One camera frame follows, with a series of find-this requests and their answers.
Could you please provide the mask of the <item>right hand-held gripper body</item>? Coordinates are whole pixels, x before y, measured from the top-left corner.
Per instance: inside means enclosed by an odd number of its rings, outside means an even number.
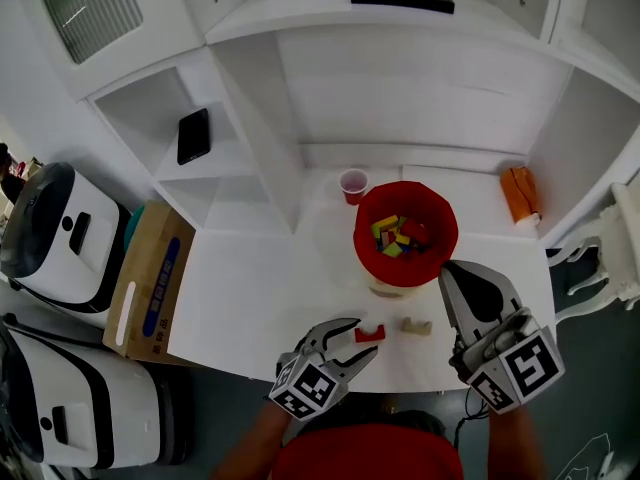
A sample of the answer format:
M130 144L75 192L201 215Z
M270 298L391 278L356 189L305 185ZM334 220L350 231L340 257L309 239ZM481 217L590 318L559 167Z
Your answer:
M456 346L449 363L498 414L531 401L565 373L550 329L540 326L527 308L475 344Z

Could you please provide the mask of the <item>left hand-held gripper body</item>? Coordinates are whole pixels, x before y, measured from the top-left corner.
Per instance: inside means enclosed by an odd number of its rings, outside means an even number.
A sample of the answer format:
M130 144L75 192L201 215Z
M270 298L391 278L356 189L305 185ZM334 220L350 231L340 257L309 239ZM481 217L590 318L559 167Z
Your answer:
M336 362L331 341L305 343L277 360L269 399L298 421L325 413L347 393L349 375Z

